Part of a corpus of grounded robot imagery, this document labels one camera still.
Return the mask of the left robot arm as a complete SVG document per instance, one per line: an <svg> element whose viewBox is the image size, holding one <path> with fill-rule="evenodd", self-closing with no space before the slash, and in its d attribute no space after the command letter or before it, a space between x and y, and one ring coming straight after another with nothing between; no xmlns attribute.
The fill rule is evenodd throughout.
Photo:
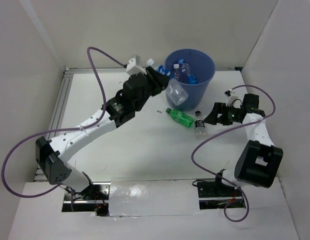
<svg viewBox="0 0 310 240"><path fill-rule="evenodd" d="M63 184L75 191L83 200L92 197L94 184L85 172L80 172L68 161L79 150L114 131L135 117L150 97L164 91L170 77L147 67L133 74L123 83L123 88L109 99L94 115L68 131L49 140L40 137L35 142L36 161L51 185Z"/></svg>

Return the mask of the small bottle blue label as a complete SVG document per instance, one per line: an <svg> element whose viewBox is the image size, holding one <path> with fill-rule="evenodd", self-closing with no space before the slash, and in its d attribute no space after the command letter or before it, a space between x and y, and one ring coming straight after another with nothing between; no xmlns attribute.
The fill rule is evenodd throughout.
<svg viewBox="0 0 310 240"><path fill-rule="evenodd" d="M182 58L178 61L181 72L187 76L188 84L197 85L199 82L197 78L192 74L191 67L185 60Z"/></svg>

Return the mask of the green plastic bottle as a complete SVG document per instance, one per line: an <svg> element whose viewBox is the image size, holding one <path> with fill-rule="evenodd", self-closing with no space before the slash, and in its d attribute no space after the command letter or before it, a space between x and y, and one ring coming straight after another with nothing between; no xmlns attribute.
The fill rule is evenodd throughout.
<svg viewBox="0 0 310 240"><path fill-rule="evenodd" d="M194 118L187 115L186 113L178 110L167 108L165 112L177 123L180 125L190 128L194 122Z"/></svg>

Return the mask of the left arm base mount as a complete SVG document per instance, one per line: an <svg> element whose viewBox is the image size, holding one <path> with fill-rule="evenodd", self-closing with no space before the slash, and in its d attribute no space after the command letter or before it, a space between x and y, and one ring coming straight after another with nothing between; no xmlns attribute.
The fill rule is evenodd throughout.
<svg viewBox="0 0 310 240"><path fill-rule="evenodd" d="M79 193L62 185L64 197L61 211L63 213L93 213L99 217L109 215L109 197L111 182L92 182L88 191Z"/></svg>

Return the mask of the large bottle blue label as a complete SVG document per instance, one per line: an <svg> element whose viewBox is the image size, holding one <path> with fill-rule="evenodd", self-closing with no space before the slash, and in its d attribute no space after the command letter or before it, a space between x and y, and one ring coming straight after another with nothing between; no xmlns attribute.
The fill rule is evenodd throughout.
<svg viewBox="0 0 310 240"><path fill-rule="evenodd" d="M146 65L148 67L152 67L159 74L170 77L165 92L167 97L173 102L175 106L180 106L187 100L189 96L188 93L168 69L166 69L161 64L156 64L152 58L147 60Z"/></svg>

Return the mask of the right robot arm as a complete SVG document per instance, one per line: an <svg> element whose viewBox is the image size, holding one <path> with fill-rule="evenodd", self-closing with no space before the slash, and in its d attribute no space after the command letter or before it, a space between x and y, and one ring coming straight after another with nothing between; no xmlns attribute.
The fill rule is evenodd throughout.
<svg viewBox="0 0 310 240"><path fill-rule="evenodd" d="M216 178L213 190L218 196L225 196L231 189L229 182L237 186L269 188L274 182L284 153L270 139L264 120L266 114L259 109L259 96L247 93L243 100L239 101L240 107L235 107L238 96L232 90L224 94L227 102L216 102L204 122L223 126L233 123L248 124L244 127L247 144L235 167L230 170L222 169L218 173L223 178Z"/></svg>

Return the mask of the clear bottle blue-white cap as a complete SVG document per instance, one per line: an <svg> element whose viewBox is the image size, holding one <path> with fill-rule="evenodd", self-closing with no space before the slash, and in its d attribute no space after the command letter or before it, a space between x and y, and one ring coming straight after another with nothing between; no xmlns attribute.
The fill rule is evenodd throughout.
<svg viewBox="0 0 310 240"><path fill-rule="evenodd" d="M173 65L173 78L176 79L177 81L180 81L182 78L180 65L178 63L175 63Z"/></svg>

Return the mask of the small bottle black label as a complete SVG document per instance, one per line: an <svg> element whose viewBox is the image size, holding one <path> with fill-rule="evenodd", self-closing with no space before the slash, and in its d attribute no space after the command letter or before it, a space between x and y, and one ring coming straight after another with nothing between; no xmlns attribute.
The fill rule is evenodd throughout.
<svg viewBox="0 0 310 240"><path fill-rule="evenodd" d="M202 113L199 110L195 112L194 132L195 132L196 139L204 140L206 138L207 131L206 131Z"/></svg>

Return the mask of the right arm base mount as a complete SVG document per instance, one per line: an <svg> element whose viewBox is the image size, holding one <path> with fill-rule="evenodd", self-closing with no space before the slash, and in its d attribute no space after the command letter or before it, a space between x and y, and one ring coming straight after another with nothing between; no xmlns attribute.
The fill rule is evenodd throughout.
<svg viewBox="0 0 310 240"><path fill-rule="evenodd" d="M192 186L197 188L200 210L223 209L228 203L228 208L245 208L242 193L228 185L215 182L212 179L192 182Z"/></svg>

